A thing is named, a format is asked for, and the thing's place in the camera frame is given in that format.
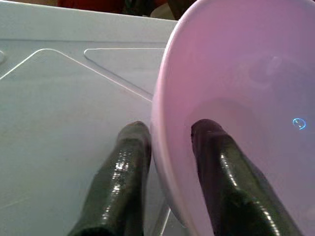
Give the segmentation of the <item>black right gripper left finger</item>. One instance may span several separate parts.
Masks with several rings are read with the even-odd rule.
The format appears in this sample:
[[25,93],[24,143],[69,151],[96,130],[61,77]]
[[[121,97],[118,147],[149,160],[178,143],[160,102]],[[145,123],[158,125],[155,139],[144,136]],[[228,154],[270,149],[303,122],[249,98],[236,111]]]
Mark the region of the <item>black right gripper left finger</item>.
[[151,163],[148,127],[136,121],[118,134],[90,185],[71,236],[142,236]]

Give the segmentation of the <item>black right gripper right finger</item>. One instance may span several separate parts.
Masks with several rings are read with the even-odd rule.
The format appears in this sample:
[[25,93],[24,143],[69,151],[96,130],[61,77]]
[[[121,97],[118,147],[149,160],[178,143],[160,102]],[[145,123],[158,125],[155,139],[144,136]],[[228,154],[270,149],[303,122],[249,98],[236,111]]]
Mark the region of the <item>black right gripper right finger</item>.
[[265,175],[218,123],[194,123],[191,142],[216,236],[302,235]]

